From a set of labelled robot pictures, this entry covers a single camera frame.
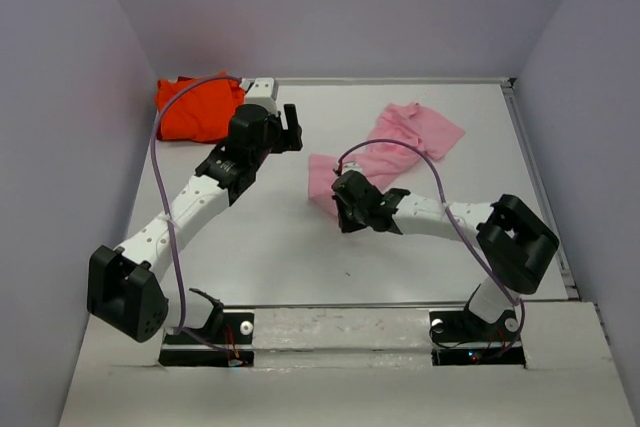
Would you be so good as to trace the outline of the pink t shirt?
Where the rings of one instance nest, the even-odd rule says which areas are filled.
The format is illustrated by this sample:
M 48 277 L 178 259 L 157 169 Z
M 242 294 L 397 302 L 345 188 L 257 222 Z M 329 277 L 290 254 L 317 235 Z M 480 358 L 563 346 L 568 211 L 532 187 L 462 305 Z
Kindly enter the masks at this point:
M 307 198 L 335 219 L 337 207 L 331 185 L 337 179 L 338 166 L 355 168 L 384 190 L 424 157 L 432 162 L 443 160 L 465 134 L 462 127 L 430 107 L 417 102 L 390 103 L 376 118 L 361 147 L 309 156 Z

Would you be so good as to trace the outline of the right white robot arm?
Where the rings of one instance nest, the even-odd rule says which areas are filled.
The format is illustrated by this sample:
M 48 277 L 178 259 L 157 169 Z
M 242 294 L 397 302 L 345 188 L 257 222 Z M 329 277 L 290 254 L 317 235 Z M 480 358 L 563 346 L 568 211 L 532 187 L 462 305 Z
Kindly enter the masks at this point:
M 486 279 L 462 310 L 435 319 L 437 342 L 483 342 L 497 332 L 516 335 L 515 307 L 537 291 L 559 248 L 556 234 L 519 197 L 447 203 L 406 189 L 381 192 L 357 171 L 340 175 L 331 189 L 344 233 L 371 229 L 460 241 L 479 262 Z

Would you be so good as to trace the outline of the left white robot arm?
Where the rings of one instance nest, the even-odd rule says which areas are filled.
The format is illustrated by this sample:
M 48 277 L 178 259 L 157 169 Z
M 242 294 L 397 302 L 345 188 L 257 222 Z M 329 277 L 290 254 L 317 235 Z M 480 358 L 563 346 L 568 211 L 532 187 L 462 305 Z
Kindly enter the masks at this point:
M 196 167 L 177 197 L 164 201 L 160 214 L 116 247 L 100 246 L 92 253 L 88 312 L 138 343 L 160 330 L 189 331 L 201 342 L 215 339 L 223 303 L 183 284 L 171 300 L 161 281 L 168 271 L 181 271 L 175 263 L 180 251 L 243 195 L 269 155 L 302 147 L 295 105 L 274 113 L 257 104 L 240 106 L 227 137 Z

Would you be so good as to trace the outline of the folded orange t shirt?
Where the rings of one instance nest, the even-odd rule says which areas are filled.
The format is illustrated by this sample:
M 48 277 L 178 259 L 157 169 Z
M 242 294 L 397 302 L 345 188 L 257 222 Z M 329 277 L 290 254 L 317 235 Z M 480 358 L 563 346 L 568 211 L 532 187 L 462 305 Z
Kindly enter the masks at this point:
M 193 78 L 194 81 L 186 87 L 193 89 L 176 100 L 188 100 L 187 116 L 192 130 L 190 139 L 185 141 L 215 143 L 225 138 L 230 119 L 244 103 L 246 90 L 242 79 L 230 76 L 225 71 L 214 74 L 214 77 L 215 80 L 209 81 L 205 81 L 206 77 Z

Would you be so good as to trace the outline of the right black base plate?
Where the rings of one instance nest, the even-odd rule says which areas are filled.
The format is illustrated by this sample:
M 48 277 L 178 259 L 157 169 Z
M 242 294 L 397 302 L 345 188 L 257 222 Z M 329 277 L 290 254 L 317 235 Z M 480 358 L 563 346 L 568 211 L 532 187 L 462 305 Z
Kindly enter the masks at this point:
M 513 310 L 493 324 L 467 310 L 429 312 L 431 360 L 445 366 L 526 366 L 520 322 Z

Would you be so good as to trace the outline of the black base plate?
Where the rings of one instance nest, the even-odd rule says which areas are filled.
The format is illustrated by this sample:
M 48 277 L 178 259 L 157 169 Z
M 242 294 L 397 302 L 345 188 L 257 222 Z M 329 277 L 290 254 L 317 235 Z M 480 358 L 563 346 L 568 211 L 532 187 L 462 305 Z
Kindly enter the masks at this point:
M 445 366 L 526 366 L 520 322 L 513 310 L 493 324 L 467 310 L 429 312 L 431 360 Z
M 253 310 L 229 309 L 219 326 L 165 334 L 158 362 L 164 367 L 252 367 L 254 324 Z

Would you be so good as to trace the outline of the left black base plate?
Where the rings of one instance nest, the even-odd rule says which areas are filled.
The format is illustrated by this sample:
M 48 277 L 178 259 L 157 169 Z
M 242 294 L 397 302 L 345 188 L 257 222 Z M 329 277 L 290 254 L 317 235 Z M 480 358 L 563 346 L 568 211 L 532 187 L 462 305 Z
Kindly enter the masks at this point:
M 165 334 L 158 362 L 164 367 L 252 367 L 254 324 L 253 310 L 229 309 L 219 326 Z

